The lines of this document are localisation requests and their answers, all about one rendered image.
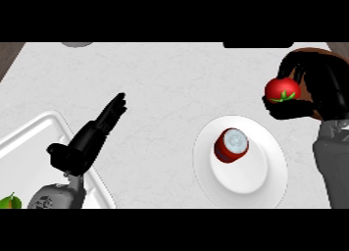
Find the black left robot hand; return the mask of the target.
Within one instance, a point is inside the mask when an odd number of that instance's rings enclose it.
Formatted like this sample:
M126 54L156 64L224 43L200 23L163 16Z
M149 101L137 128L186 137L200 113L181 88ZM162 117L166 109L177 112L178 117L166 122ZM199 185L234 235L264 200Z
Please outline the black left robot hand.
M67 145L51 143L47 146L51 167L70 176L81 176L97 159L106 137L126 110L123 97L123 93L115 95L97 118L85 123Z

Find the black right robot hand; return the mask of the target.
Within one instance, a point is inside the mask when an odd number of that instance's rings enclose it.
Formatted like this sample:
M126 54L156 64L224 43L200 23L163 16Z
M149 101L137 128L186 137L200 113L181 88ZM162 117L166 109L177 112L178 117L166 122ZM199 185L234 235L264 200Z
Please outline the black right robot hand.
M262 95L264 108L276 120L313 116L322 121L349 120L349 65L330 55L289 52L274 78L292 79L301 87L298 99L271 103Z

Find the red tomato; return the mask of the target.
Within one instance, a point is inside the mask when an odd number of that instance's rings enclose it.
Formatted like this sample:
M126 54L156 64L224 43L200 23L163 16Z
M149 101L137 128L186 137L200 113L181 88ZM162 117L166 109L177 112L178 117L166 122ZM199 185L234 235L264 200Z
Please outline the red tomato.
M298 99L301 96L301 87L296 82L285 78L273 78L264 86L264 97L271 103Z

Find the brown bowl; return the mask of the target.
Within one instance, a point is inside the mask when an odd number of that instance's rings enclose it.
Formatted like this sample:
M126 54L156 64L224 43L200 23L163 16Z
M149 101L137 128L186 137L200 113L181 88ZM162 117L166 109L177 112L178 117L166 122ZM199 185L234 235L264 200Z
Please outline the brown bowl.
M339 58L345 62L345 64L349 65L349 60L342 56L339 56L336 53L332 53L324 49L307 47L307 48L295 49L293 52L316 52L317 54L330 55L335 58ZM311 118L322 120L322 116L319 115L316 110L313 110Z

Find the white plate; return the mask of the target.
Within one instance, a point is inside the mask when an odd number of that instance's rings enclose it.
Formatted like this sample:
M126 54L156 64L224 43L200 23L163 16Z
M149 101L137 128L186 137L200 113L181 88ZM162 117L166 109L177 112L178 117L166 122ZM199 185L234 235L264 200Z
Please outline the white plate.
M214 154L221 132L236 128L248 139L248 151L231 163ZM222 116L212 120L196 137L193 169L200 189L220 208L274 208L288 185L283 152L267 129L249 118Z

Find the white sink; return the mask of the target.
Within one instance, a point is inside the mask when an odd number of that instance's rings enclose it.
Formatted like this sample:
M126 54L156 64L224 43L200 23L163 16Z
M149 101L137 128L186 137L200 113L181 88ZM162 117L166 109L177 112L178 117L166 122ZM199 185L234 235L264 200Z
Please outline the white sink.
M48 111L0 140L0 200L14 194L27 208L35 193L45 185L69 183L67 174L50 165L45 149L51 143L67 145L75 134L58 113ZM82 209L112 209L113 201L94 164L82 177L86 191Z

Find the green and orange fruit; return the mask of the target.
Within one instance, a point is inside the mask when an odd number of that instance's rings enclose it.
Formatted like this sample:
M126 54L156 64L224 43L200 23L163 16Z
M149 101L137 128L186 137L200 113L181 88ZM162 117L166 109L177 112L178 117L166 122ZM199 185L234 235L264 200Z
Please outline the green and orange fruit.
M21 208L21 200L14 194L10 194L0 200L0 209L20 209L20 208Z

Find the red can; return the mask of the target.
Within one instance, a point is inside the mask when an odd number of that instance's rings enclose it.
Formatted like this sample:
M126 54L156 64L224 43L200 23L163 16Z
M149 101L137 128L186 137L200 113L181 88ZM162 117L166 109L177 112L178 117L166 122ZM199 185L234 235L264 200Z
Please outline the red can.
M214 142L214 155L217 159L230 164L248 151L248 139L243 132L228 127L220 134Z

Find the grey round object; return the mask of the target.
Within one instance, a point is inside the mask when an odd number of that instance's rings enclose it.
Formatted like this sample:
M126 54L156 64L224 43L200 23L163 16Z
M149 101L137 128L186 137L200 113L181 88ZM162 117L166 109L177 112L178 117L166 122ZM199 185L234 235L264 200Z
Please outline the grey round object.
M69 48L81 48L92 44L92 42L61 42L61 44Z

